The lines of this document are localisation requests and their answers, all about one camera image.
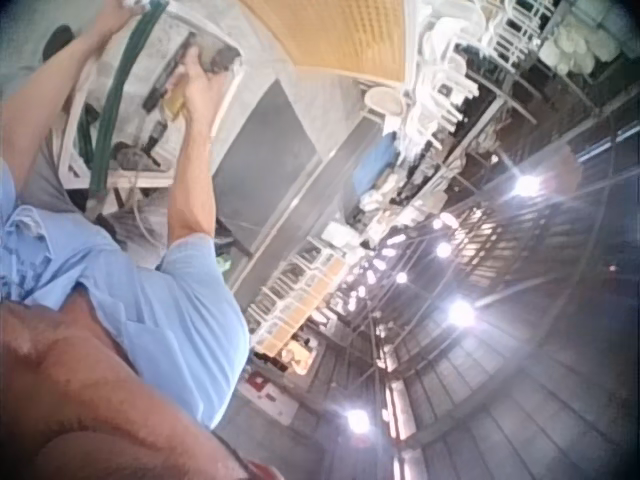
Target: man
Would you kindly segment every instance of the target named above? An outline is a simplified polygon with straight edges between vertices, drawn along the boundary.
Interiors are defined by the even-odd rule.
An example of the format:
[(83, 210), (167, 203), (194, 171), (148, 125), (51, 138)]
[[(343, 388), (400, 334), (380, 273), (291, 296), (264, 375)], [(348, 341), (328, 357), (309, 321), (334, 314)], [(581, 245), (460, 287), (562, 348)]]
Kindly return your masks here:
[(34, 206), (64, 197), (40, 144), (84, 63), (135, 13), (106, 0), (2, 107), (0, 447), (27, 478), (247, 478), (208, 431), (248, 355), (213, 242), (210, 132), (224, 77), (187, 55), (187, 128), (156, 270), (78, 212)]

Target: green hose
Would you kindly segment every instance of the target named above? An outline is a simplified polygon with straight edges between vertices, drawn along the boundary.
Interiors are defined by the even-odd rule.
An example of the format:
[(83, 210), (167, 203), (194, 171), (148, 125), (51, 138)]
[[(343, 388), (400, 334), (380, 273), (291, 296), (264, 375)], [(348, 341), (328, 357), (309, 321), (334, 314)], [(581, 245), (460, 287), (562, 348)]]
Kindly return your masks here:
[(89, 196), (98, 197), (107, 190), (107, 176), (109, 173), (109, 159), (111, 156), (111, 144), (113, 132), (122, 102), (124, 84), (129, 78), (131, 69), (140, 52), (144, 48), (153, 28), (166, 10), (167, 0), (151, 0), (150, 9), (147, 11), (131, 32), (127, 45), (122, 53), (118, 69), (111, 82), (109, 93), (104, 103), (104, 109), (98, 128), (98, 138), (94, 158), (91, 165), (91, 182), (89, 184)]

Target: red object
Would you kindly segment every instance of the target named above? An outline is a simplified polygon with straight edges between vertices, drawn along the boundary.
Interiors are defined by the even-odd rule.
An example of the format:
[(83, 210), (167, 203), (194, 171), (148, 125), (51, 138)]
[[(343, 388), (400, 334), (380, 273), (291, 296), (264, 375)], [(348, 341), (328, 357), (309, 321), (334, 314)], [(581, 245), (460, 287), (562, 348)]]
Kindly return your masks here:
[(251, 372), (247, 377), (247, 385), (250, 385), (256, 392), (262, 393), (265, 387), (269, 385), (269, 380), (260, 372)]

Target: shirt sleeve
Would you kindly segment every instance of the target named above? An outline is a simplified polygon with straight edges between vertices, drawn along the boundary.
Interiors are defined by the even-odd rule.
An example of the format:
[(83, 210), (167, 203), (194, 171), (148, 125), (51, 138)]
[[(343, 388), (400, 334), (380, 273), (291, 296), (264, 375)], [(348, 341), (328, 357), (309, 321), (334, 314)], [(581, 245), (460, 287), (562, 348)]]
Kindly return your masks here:
[[(167, 347), (154, 356), (167, 359), (154, 364), (147, 351), (139, 361), (131, 360), (143, 377), (157, 378), (156, 386), (179, 404), (199, 405), (197, 412), (189, 413), (213, 428), (249, 354), (246, 322), (218, 269), (211, 237), (194, 234), (176, 242), (158, 270), (147, 271), (143, 283), (150, 299), (147, 311), (153, 317), (148, 317), (149, 323), (172, 337), (170, 342), (154, 342), (154, 348)], [(176, 361), (168, 360), (176, 355)]]
[(0, 225), (9, 220), (16, 205), (16, 187), (13, 176), (4, 159), (0, 157)]

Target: bright light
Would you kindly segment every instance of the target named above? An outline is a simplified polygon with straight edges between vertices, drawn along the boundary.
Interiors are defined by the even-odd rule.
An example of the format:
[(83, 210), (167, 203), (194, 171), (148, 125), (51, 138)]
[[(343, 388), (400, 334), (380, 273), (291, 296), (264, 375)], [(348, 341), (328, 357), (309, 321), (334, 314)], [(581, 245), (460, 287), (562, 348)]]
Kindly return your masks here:
[(540, 193), (540, 179), (525, 175), (520, 177), (516, 182), (513, 193), (521, 197), (533, 197)]
[(378, 267), (378, 269), (380, 270), (384, 270), (385, 268), (387, 268), (387, 264), (384, 263), (382, 260), (376, 258), (373, 260), (373, 264)]
[(449, 255), (451, 255), (452, 250), (453, 249), (451, 248), (451, 244), (442, 242), (436, 248), (436, 255), (438, 255), (440, 258), (447, 258)]
[(456, 217), (447, 212), (440, 214), (440, 220), (449, 225), (451, 228), (458, 228), (460, 226), (460, 224), (456, 220)]
[(358, 435), (362, 435), (369, 431), (371, 424), (369, 423), (369, 415), (364, 410), (351, 410), (347, 412), (347, 421), (349, 428)]
[(404, 233), (400, 235), (396, 235), (395, 237), (391, 237), (387, 240), (387, 245), (395, 245), (396, 243), (404, 242), (407, 239), (407, 236)]
[(470, 327), (476, 323), (476, 312), (469, 302), (456, 300), (449, 307), (449, 322), (460, 328)]

